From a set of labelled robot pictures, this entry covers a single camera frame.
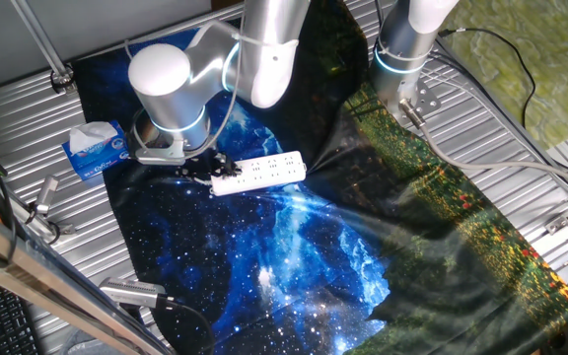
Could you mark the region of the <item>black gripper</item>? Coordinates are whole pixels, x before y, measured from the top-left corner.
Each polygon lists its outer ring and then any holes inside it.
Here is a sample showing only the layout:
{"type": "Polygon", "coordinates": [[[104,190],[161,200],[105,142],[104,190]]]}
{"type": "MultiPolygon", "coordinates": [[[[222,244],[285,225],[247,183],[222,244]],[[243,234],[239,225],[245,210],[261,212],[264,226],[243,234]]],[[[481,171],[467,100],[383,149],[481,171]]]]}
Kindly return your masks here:
{"type": "Polygon", "coordinates": [[[187,178],[234,178],[242,173],[235,161],[226,153],[207,150],[203,154],[185,161],[178,169],[181,177],[187,178]]]}

